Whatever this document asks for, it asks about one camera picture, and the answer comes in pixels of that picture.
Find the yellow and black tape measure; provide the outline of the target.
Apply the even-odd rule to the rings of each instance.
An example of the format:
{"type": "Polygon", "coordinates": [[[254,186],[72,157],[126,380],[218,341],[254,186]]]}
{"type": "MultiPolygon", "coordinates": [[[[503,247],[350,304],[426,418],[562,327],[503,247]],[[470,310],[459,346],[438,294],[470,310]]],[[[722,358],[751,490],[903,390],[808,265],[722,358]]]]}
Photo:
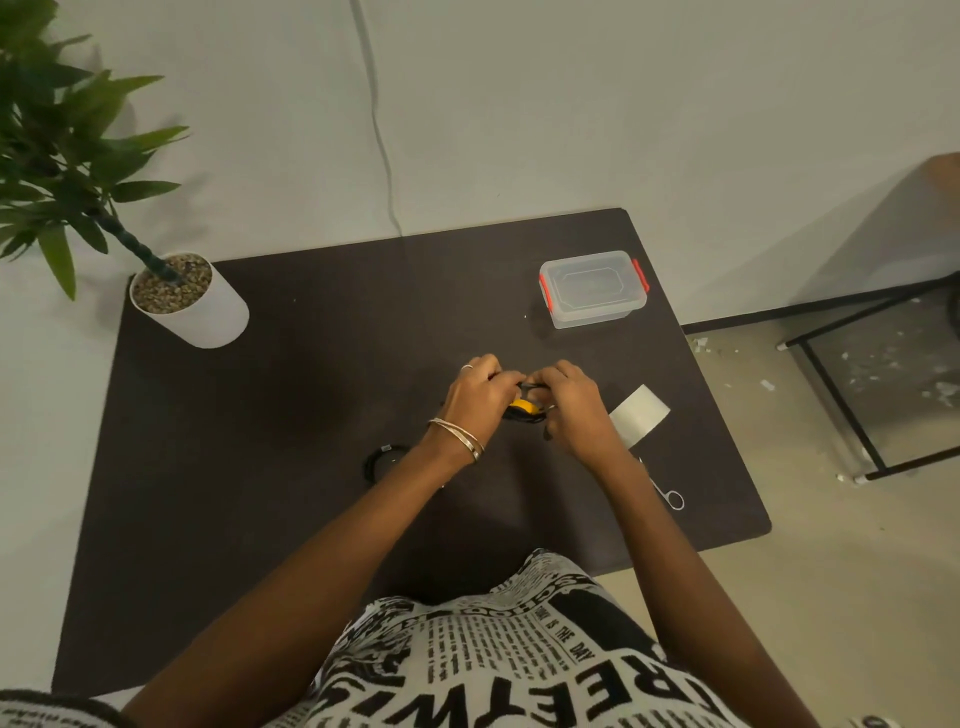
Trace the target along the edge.
{"type": "Polygon", "coordinates": [[[555,404],[544,406],[531,393],[537,390],[549,391],[549,385],[546,383],[524,381],[518,384],[519,396],[513,399],[506,407],[502,420],[508,422],[517,422],[528,425],[542,423],[547,414],[556,407],[555,404]]]}

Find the person's right hand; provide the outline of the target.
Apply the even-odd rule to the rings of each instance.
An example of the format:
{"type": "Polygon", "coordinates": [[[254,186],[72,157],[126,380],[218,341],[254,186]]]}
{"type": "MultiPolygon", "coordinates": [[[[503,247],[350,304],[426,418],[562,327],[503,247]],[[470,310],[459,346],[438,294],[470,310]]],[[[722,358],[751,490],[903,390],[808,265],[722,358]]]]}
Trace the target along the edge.
{"type": "Polygon", "coordinates": [[[597,468],[627,452],[598,385],[567,360],[529,374],[530,395],[546,413],[549,436],[579,460],[597,468]]]}

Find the white plant pot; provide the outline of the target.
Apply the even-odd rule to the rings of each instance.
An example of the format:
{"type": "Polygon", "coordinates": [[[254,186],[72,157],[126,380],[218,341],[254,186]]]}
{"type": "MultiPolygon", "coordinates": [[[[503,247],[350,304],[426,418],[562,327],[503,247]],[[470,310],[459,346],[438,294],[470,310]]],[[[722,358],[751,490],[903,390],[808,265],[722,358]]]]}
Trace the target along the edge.
{"type": "Polygon", "coordinates": [[[136,310],[199,349],[221,348],[244,334],[249,306],[210,261],[192,251],[170,253],[162,261],[178,282],[148,269],[137,273],[127,291],[136,310]]]}

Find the person's left hand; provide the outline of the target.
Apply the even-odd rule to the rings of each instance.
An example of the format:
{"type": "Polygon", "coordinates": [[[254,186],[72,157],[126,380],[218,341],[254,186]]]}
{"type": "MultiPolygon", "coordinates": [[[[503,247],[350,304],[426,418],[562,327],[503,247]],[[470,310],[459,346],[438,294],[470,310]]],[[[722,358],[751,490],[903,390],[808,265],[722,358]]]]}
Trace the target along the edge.
{"type": "Polygon", "coordinates": [[[490,401],[472,390],[472,359],[462,366],[450,385],[438,418],[462,433],[483,453],[499,428],[510,401],[490,401]]]}

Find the person's left forearm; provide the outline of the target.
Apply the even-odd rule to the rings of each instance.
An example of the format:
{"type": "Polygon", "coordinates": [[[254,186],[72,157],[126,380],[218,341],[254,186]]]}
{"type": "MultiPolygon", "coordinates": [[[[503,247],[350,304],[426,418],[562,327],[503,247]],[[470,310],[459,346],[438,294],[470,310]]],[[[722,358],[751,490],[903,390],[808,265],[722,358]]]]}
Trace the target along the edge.
{"type": "Polygon", "coordinates": [[[432,422],[383,479],[211,623],[132,698],[135,728],[260,728],[297,704],[379,567],[479,455],[432,422]]]}

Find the clear plastic box red clips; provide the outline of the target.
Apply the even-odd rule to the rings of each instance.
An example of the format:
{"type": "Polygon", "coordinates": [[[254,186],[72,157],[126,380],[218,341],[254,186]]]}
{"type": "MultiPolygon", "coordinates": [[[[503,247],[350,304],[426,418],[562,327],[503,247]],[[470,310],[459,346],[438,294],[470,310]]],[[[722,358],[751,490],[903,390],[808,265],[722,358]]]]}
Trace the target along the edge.
{"type": "Polygon", "coordinates": [[[639,261],[624,250],[547,261],[538,285],[557,330],[625,318],[646,305],[650,292],[639,261]]]}

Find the black metal frame table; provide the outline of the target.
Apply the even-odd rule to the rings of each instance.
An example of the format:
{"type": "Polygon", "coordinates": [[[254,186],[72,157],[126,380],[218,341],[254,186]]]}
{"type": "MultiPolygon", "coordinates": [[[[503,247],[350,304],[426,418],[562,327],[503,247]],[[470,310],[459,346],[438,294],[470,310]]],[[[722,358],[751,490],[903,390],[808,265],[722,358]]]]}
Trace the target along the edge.
{"type": "Polygon", "coordinates": [[[895,182],[801,289],[861,307],[777,345],[808,364],[866,460],[857,483],[960,459],[960,151],[895,182]]]}

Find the black tape roll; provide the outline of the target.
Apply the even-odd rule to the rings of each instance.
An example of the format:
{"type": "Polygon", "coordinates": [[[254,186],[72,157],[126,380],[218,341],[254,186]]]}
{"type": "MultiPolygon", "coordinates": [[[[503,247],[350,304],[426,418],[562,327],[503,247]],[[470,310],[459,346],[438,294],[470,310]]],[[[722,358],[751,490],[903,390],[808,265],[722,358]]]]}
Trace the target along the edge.
{"type": "Polygon", "coordinates": [[[402,443],[386,443],[378,446],[366,458],[362,465],[362,476],[367,488],[373,488],[402,458],[411,450],[411,446],[402,443]]]}

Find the green artificial plant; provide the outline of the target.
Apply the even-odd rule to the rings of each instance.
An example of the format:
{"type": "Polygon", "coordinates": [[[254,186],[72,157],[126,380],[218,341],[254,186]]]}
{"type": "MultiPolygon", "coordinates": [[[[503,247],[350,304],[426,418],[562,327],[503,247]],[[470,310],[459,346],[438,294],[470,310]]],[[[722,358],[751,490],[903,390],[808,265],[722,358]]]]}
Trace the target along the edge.
{"type": "Polygon", "coordinates": [[[180,272],[126,228],[116,207],[179,187],[133,177],[156,152],[185,139],[188,127],[109,137],[129,96],[162,76],[116,77],[62,60],[66,48],[90,37],[50,40],[58,11],[57,0],[0,0],[0,261],[38,247],[75,300],[71,229],[101,254],[112,237],[154,277],[181,285],[180,272]]]}

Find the black and white print garment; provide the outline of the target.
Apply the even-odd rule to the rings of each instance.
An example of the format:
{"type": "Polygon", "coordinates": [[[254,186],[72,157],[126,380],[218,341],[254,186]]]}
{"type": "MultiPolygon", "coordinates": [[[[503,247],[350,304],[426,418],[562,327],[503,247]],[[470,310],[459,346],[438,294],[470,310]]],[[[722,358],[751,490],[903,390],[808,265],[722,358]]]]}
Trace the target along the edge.
{"type": "MultiPolygon", "coordinates": [[[[136,728],[100,701],[0,689],[0,728],[136,728]]],[[[569,558],[489,591],[354,615],[266,728],[751,728],[569,558]]]]}

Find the white tape roll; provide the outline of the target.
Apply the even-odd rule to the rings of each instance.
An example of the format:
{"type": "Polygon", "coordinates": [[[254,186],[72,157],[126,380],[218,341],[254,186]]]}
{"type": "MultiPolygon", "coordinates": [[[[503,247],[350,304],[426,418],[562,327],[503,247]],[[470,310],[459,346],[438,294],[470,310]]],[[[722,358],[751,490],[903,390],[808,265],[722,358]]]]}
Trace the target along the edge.
{"type": "Polygon", "coordinates": [[[670,412],[670,407],[643,384],[618,404],[609,413],[609,418],[619,440],[630,450],[654,431],[670,412]]]}

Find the person's right forearm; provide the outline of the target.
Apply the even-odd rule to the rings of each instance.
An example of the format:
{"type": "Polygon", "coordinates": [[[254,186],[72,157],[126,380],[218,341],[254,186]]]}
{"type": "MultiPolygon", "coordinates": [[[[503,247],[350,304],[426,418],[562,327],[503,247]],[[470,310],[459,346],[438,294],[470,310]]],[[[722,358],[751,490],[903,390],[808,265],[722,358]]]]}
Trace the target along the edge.
{"type": "Polygon", "coordinates": [[[667,655],[752,728],[819,728],[679,528],[642,463],[618,439],[581,460],[614,513],[667,655]]]}

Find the silver scissors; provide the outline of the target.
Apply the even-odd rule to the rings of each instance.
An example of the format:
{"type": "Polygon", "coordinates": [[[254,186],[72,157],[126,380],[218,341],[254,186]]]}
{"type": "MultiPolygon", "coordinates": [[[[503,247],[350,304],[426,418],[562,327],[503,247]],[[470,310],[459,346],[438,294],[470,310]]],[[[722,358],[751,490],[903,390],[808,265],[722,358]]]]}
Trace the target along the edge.
{"type": "Polygon", "coordinates": [[[663,499],[668,508],[674,512],[681,512],[686,508],[685,497],[677,490],[662,489],[661,486],[654,480],[653,475],[650,473],[649,468],[646,464],[643,463],[641,456],[636,456],[636,460],[642,466],[644,473],[647,475],[648,480],[650,480],[654,491],[663,499]]]}

